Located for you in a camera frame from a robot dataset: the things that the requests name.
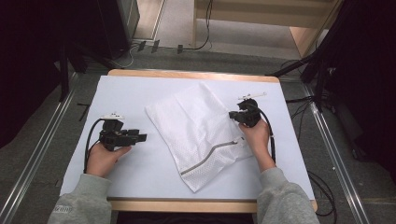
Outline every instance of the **gray sweater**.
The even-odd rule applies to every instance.
[[[300,186],[290,183],[279,168],[262,172],[262,193],[257,199],[259,223],[318,223]],[[75,190],[56,203],[49,223],[110,223],[111,204],[106,200],[110,181],[81,175]]]

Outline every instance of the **wooden frame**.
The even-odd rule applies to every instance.
[[[209,0],[194,0],[192,44],[196,20],[205,19]],[[297,49],[306,56],[324,29],[332,25],[342,0],[216,0],[211,20],[289,26]]]
[[[160,70],[120,70],[108,72],[109,76],[118,77],[171,77],[198,78],[215,80],[275,82],[277,77],[244,76],[222,73],[180,72]],[[151,211],[151,212],[190,212],[190,213],[256,213],[255,200],[185,200],[185,199],[139,199],[139,198],[108,198],[112,209],[116,211]],[[311,201],[315,211],[317,201]]]
[[[140,20],[137,24],[134,39],[155,40],[165,0],[137,0]]]

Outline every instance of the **table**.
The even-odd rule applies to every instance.
[[[276,77],[240,76],[215,73],[186,73],[186,72],[162,72],[162,71],[135,71],[135,70],[111,70],[109,76],[127,77],[172,77],[172,78],[198,78],[234,81],[258,81],[279,82]],[[191,201],[191,200],[112,200],[109,199],[113,210],[117,211],[155,211],[155,212],[200,212],[200,213],[256,213],[255,201]],[[315,200],[311,201],[315,211],[318,205]]]
[[[144,107],[140,105],[141,102],[134,101],[135,98],[144,98],[143,100],[145,102],[151,101],[154,98],[156,99],[157,97],[161,98],[162,95],[170,94],[169,91],[178,92],[178,90],[172,90],[173,88],[185,88],[185,84],[190,85],[191,83],[195,83],[197,79],[201,79],[205,84],[211,87],[211,90],[214,91],[220,100],[224,100],[224,96],[241,94],[241,92],[246,93],[246,86],[248,86],[249,89],[253,89],[253,84],[260,87],[263,85],[269,86],[268,90],[272,90],[271,88],[273,88],[274,91],[268,92],[269,100],[271,95],[281,96],[281,98],[276,98],[280,99],[280,102],[273,103],[275,106],[271,108],[272,113],[267,113],[270,120],[273,118],[274,113],[283,114],[281,120],[275,119],[271,121],[274,126],[274,133],[277,133],[276,139],[278,140],[278,143],[276,142],[278,148],[276,153],[277,165],[280,168],[287,168],[287,164],[292,164],[292,169],[284,169],[285,175],[287,178],[292,179],[291,181],[293,182],[302,182],[299,184],[305,189],[305,192],[308,190],[307,194],[311,195],[309,197],[312,199],[313,207],[316,210],[318,206],[314,200],[309,179],[306,173],[305,175],[302,174],[306,172],[306,170],[294,130],[291,126],[286,103],[284,101],[282,102],[284,98],[280,89],[279,80],[276,77],[218,73],[111,70],[108,76],[102,77],[99,81],[98,89],[93,98],[92,106],[87,117],[86,127],[84,127],[75,154],[66,171],[61,194],[73,190],[78,182],[79,174],[82,171],[81,160],[83,157],[83,150],[81,147],[85,145],[87,132],[91,128],[91,124],[98,116],[103,114],[104,111],[108,111],[108,108],[104,107],[110,107],[120,112],[117,109],[121,109],[124,105],[130,107],[124,110],[124,112],[129,117],[133,118],[133,120],[124,120],[125,127],[123,127],[123,129],[141,129],[140,127],[146,127],[146,129],[143,128],[143,130],[140,131],[141,133],[148,134],[148,141],[136,144],[134,150],[131,151],[133,154],[129,153],[126,157],[122,157],[117,164],[115,174],[109,175],[108,178],[113,180],[113,185],[109,190],[108,200],[112,203],[113,210],[256,213],[256,197],[260,193],[262,186],[258,178],[260,171],[253,157],[236,162],[228,167],[227,170],[221,171],[221,174],[216,177],[216,180],[212,180],[198,192],[192,193],[182,182],[178,172],[175,172],[176,167],[173,158],[170,156],[169,150],[156,128],[152,123],[148,124],[146,122],[143,124],[142,120],[149,119],[143,112]],[[160,91],[161,95],[155,93],[155,90],[148,90],[148,88],[154,88],[154,86],[162,90]],[[221,87],[224,86],[232,86],[234,92],[224,92],[224,90],[221,89]],[[242,88],[243,90],[237,90],[240,86],[245,86],[245,88]],[[225,100],[223,103],[230,108],[230,104],[234,104],[233,101],[234,100]],[[279,132],[279,125],[276,124],[284,121],[286,121],[287,126],[290,127],[286,130],[282,125],[282,130],[284,129],[284,131]],[[94,133],[99,133],[99,131],[100,130],[95,129]],[[289,140],[282,141],[282,136],[286,137],[286,135]],[[285,148],[285,145],[288,146],[285,142],[290,142],[294,147],[286,147],[286,150],[282,150],[281,148]],[[297,150],[299,154],[293,154],[294,156],[287,158],[285,155],[292,154],[293,150]]]
[[[194,0],[192,43],[196,20],[206,18],[209,0]],[[324,29],[330,28],[342,0],[214,0],[211,20],[289,26],[302,57]]]

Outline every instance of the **white garment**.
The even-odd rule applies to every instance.
[[[149,105],[146,112],[193,192],[224,167],[252,155],[227,108],[204,83]]]

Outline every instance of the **black cable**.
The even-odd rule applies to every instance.
[[[195,49],[187,49],[187,50],[197,50],[197,49],[201,49],[201,48],[203,48],[205,45],[206,45],[206,43],[207,43],[207,41],[209,40],[209,34],[210,34],[210,31],[209,31],[209,24],[210,24],[210,17],[212,16],[212,7],[213,7],[213,0],[210,0],[209,1],[209,4],[207,4],[207,8],[206,8],[206,30],[207,30],[207,35],[206,35],[206,41],[205,41],[205,43],[201,46],[201,47],[199,47],[199,48],[195,48]]]
[[[268,74],[267,76],[268,77],[281,77],[281,76],[287,74],[288,72],[290,72],[296,68],[299,68],[306,63],[309,63],[311,60],[315,59],[315,55],[316,55],[316,53],[313,52],[312,54],[306,56],[305,58],[302,58],[298,62],[292,63],[291,65],[289,65],[285,68],[282,68],[272,74]]]
[[[210,48],[212,48],[212,43],[209,40],[209,37],[210,37],[209,25],[210,25],[210,17],[212,16],[212,7],[213,7],[213,0],[210,0],[209,3],[207,4],[207,8],[206,8],[205,22],[206,22],[207,35],[206,35],[205,43],[199,48],[195,48],[195,49],[189,48],[189,49],[183,49],[183,50],[198,50],[198,49],[201,49],[207,44],[208,41],[209,41],[210,46],[211,46]],[[177,48],[158,47],[158,49],[177,49]]]
[[[285,62],[283,62],[283,63],[280,65],[280,68],[279,68],[279,69],[282,69],[283,66],[284,66],[286,63],[299,62],[299,61],[300,61],[300,60],[298,60],[298,59],[285,61]],[[297,71],[300,73],[300,75],[303,74],[303,73],[300,71],[300,67],[297,68]]]
[[[301,136],[301,130],[303,129],[303,117],[304,117],[304,113],[305,110],[312,104],[312,102],[310,102],[309,104],[306,104],[304,110],[303,110],[303,114],[300,117],[300,127],[299,127],[299,131],[298,131],[298,136],[297,136],[297,142],[300,142],[300,136]]]
[[[327,100],[327,97],[328,97],[327,94],[323,94],[322,96],[326,97],[325,99]],[[314,100],[315,100],[315,98],[313,96],[307,96],[307,97],[304,97],[301,99],[294,99],[294,100],[287,101],[287,103],[298,103],[298,102],[306,101],[297,108],[297,110],[294,112],[293,115],[291,115],[291,118],[294,119],[298,114],[303,113],[300,118],[298,141],[300,140],[300,136],[301,136],[304,112],[312,103],[315,102]],[[312,173],[310,171],[307,171],[307,172],[308,172],[309,179],[318,186],[318,188],[324,193],[324,195],[326,196],[326,198],[329,200],[330,204],[332,205],[332,210],[330,212],[328,212],[326,214],[320,214],[320,213],[316,213],[316,214],[320,217],[326,217],[326,216],[329,216],[331,213],[333,213],[334,214],[334,223],[336,223],[337,222],[337,210],[335,207],[335,199],[334,199],[334,195],[332,194],[332,190],[330,189],[329,185],[322,178],[320,178],[318,175],[315,175],[314,173]],[[325,185],[325,187],[327,188],[327,190],[329,192],[325,188],[323,188],[321,186],[321,184],[316,179],[314,179],[314,177],[312,177],[312,176],[319,179]]]
[[[267,118],[265,113],[262,112],[262,110],[259,109],[256,105],[251,105],[251,104],[246,104],[246,105],[250,105],[250,106],[253,106],[254,108],[258,109],[260,111],[260,113],[264,116],[264,119],[268,124],[268,129],[270,131],[271,157],[272,157],[273,161],[276,162],[275,139],[274,139],[274,133],[272,131],[270,120]]]
[[[333,213],[334,214],[334,223],[337,223],[337,217],[338,217],[337,216],[337,209],[335,207],[335,199],[334,199],[334,195],[332,194],[332,190],[330,189],[329,185],[326,184],[326,182],[322,178],[320,178],[318,175],[315,175],[314,173],[312,173],[310,171],[307,171],[307,172],[308,172],[309,179],[312,180],[312,182],[314,182],[320,188],[320,190],[324,193],[324,195],[327,197],[327,199],[329,200],[330,204],[332,205],[332,210],[330,212],[328,212],[326,214],[320,214],[320,213],[316,213],[316,214],[318,216],[320,216],[320,217],[327,217],[331,213]],[[327,188],[327,190],[329,192],[327,192],[326,189],[323,188],[319,184],[319,182],[316,179],[314,179],[312,176],[314,176],[315,178],[319,179],[326,186],[326,188]]]
[[[95,128],[96,124],[99,123],[101,120],[103,119],[98,119],[91,127],[90,129],[90,133],[88,134],[88,138],[87,138],[87,144],[85,145],[85,156],[84,156],[84,174],[87,173],[87,163],[88,163],[88,158],[90,157],[89,154],[89,145],[90,145],[90,140],[91,140],[91,135],[93,132],[93,129]]]

